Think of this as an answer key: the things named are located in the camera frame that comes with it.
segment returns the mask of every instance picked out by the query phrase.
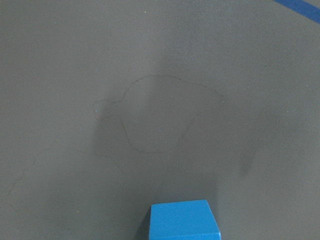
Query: blue tape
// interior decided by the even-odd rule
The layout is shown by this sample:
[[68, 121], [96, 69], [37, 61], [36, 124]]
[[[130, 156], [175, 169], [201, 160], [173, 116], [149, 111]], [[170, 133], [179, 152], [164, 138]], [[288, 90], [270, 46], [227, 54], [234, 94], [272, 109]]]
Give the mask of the blue tape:
[[320, 9], [302, 0], [274, 0], [289, 9], [320, 24]]

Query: blue stripe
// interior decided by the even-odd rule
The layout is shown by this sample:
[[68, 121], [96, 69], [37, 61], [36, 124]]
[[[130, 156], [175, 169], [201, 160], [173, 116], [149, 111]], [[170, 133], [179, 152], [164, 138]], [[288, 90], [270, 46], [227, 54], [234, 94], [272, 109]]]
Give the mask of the blue stripe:
[[275, 0], [277, 3], [320, 24], [320, 9], [302, 0]]

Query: gray surface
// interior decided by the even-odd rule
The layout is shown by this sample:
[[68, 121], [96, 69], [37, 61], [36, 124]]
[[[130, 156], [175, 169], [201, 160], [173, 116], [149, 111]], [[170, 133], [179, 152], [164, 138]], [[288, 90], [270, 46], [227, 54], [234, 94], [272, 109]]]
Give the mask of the gray surface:
[[273, 1], [1, 1], [0, 239], [320, 236], [320, 25]]

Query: blue box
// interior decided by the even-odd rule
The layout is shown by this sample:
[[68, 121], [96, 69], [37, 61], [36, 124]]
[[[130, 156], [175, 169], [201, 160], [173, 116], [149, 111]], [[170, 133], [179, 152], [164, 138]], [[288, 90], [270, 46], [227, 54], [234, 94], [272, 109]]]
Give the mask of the blue box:
[[149, 240], [221, 240], [207, 200], [151, 206]]

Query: blue block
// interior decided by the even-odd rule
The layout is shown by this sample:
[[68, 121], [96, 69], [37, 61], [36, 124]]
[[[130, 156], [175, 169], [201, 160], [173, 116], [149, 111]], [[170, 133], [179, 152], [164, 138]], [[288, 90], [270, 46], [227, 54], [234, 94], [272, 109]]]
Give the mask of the blue block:
[[151, 206], [149, 240], [221, 240], [207, 200]]

